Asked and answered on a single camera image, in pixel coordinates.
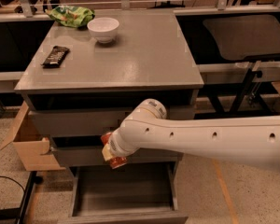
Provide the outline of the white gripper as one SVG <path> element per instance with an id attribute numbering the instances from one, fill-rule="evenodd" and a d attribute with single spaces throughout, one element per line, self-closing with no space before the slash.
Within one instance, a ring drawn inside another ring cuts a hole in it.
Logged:
<path id="1" fill-rule="evenodd" d="M 112 132 L 108 138 L 108 143 L 109 144 L 105 144 L 102 149 L 105 161 L 110 161 L 113 158 L 112 153 L 117 157 L 127 157 L 135 152 L 135 147 L 125 141 L 118 130 Z"/>

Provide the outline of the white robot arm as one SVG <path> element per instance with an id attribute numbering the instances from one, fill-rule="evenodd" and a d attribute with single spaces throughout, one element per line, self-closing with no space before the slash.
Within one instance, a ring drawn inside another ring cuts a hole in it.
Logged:
<path id="1" fill-rule="evenodd" d="M 280 171 L 280 116 L 169 120 L 162 103 L 146 99 L 102 142 L 106 161 L 150 148 Z"/>

